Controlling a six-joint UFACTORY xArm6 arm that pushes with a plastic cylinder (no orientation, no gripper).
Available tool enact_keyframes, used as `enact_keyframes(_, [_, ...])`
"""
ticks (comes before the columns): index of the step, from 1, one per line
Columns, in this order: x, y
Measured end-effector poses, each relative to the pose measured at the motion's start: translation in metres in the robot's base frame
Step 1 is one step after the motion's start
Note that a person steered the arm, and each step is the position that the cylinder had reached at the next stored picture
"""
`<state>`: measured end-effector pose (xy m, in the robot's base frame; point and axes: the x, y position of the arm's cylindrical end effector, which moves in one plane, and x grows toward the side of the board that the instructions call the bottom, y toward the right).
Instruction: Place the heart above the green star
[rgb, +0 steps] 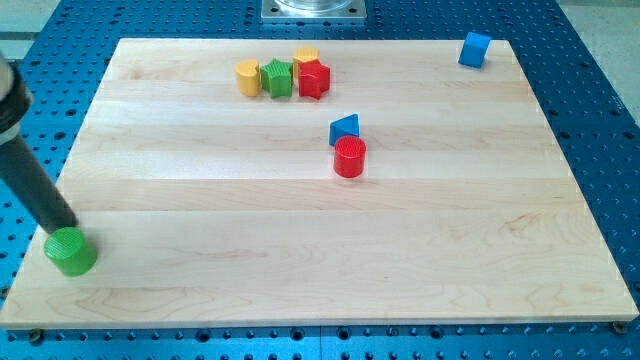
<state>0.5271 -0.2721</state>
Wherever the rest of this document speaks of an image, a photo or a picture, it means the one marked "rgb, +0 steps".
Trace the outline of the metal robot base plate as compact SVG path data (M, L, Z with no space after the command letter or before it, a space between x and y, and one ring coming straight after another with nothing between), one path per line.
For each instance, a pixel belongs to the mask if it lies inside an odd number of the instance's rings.
M367 17L365 0L262 0L261 18L271 21L362 20Z

